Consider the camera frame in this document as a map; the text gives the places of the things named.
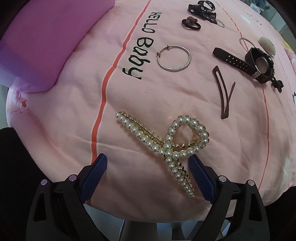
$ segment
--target blue rubber pad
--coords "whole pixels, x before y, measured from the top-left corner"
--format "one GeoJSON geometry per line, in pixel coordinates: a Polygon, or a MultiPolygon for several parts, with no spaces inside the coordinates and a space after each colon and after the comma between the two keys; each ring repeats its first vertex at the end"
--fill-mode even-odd
{"type": "Polygon", "coordinates": [[[207,175],[204,169],[205,166],[196,155],[189,157],[188,166],[204,199],[214,204],[216,200],[215,185],[207,175]]]}
{"type": "Polygon", "coordinates": [[[91,199],[105,170],[107,169],[107,157],[105,155],[100,155],[98,156],[98,158],[95,160],[95,162],[98,160],[95,166],[89,172],[83,184],[81,185],[81,192],[79,197],[81,203],[85,203],[87,200],[91,199]]]}

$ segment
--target metal screw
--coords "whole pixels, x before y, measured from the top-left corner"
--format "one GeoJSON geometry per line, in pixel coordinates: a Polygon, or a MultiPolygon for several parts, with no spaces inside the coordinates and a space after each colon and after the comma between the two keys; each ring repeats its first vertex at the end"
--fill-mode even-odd
{"type": "Polygon", "coordinates": [[[41,181],[41,185],[45,185],[45,184],[47,184],[47,180],[46,179],[43,179],[42,181],[41,181]]]}
{"type": "Polygon", "coordinates": [[[76,176],[76,175],[71,175],[71,176],[69,176],[69,180],[70,180],[71,182],[75,181],[76,179],[77,179],[77,176],[76,176]]]}
{"type": "Polygon", "coordinates": [[[224,183],[227,181],[227,178],[225,176],[219,176],[219,180],[224,183]]]}
{"type": "Polygon", "coordinates": [[[254,186],[254,185],[255,185],[255,183],[254,183],[253,180],[248,180],[248,184],[249,184],[250,186],[254,186]]]}

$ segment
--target pink bedsheet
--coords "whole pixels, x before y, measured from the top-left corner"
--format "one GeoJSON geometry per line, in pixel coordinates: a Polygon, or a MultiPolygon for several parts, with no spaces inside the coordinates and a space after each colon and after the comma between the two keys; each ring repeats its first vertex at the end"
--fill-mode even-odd
{"type": "MultiPolygon", "coordinates": [[[[190,199],[163,159],[117,121],[115,114],[121,110],[162,137],[178,115],[197,118],[210,133],[210,142],[198,155],[202,162],[233,182],[254,180],[265,205],[295,185],[296,77],[283,39],[238,0],[213,2],[225,28],[199,19],[200,31],[187,30],[181,20],[190,15],[187,7],[192,3],[117,0],[76,47],[52,89],[9,91],[9,125],[52,181],[79,173],[99,153],[108,157],[108,168],[89,204],[116,217],[148,222],[202,220],[211,207],[196,184],[196,197],[190,199]],[[282,93],[270,82],[253,81],[212,56],[219,47],[244,59],[241,36],[257,46],[261,36],[273,42],[275,77],[284,83],[282,93]],[[142,45],[140,38],[151,38],[153,43],[145,39],[142,45]],[[137,42],[143,49],[137,50],[146,56],[134,51],[137,42]],[[158,66],[156,52],[168,44],[190,51],[187,69],[174,73],[158,66]],[[225,120],[220,118],[220,94],[212,74],[216,65],[228,92],[236,82],[225,120]],[[129,70],[134,77],[124,73],[129,70]]],[[[186,53],[178,49],[161,56],[162,64],[172,68],[186,61],[186,53]]],[[[185,129],[178,132],[176,142],[191,139],[185,129]]],[[[188,170],[187,162],[183,164],[188,170]]],[[[228,215],[233,211],[234,202],[228,215]]]]}

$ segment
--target hair tie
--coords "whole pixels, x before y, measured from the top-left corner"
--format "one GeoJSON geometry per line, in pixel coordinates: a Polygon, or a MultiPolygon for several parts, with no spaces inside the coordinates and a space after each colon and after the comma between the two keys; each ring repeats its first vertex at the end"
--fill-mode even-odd
{"type": "Polygon", "coordinates": [[[193,17],[188,17],[187,19],[182,20],[182,24],[186,26],[187,28],[193,29],[193,30],[200,30],[201,26],[197,23],[197,19],[193,17]]]}

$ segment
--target silver bangle bracelet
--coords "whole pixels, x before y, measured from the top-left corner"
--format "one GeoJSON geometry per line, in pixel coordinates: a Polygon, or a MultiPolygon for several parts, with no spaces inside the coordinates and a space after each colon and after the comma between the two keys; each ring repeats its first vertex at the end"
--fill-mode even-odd
{"type": "Polygon", "coordinates": [[[220,26],[221,28],[225,28],[225,25],[224,25],[224,23],[222,23],[222,21],[217,20],[217,19],[216,19],[216,21],[217,21],[217,23],[221,23],[222,24],[222,25],[217,24],[218,26],[220,26]]]}
{"type": "Polygon", "coordinates": [[[241,44],[241,46],[243,46],[244,47],[244,49],[247,51],[247,52],[249,52],[248,50],[247,50],[247,48],[242,44],[242,40],[245,40],[245,41],[247,41],[247,42],[249,42],[251,45],[253,45],[255,48],[257,48],[250,40],[248,40],[248,39],[246,39],[246,38],[239,38],[239,43],[241,44]]]}
{"type": "Polygon", "coordinates": [[[190,52],[189,52],[187,49],[185,49],[184,47],[182,47],[182,46],[178,46],[178,45],[168,45],[168,46],[162,48],[159,52],[157,52],[156,56],[157,56],[157,63],[158,63],[158,65],[159,65],[162,69],[165,69],[165,70],[167,70],[167,71],[171,71],[171,72],[177,72],[177,71],[184,70],[184,69],[186,69],[186,68],[188,67],[188,65],[189,65],[190,62],[191,62],[191,54],[190,54],[190,52]],[[159,62],[160,54],[161,54],[161,52],[164,51],[165,49],[169,50],[170,48],[180,48],[180,49],[183,49],[183,50],[188,54],[188,62],[187,62],[184,66],[182,66],[182,67],[180,67],[180,68],[176,68],[176,69],[171,69],[171,68],[167,68],[167,67],[163,66],[163,65],[159,62]]]}

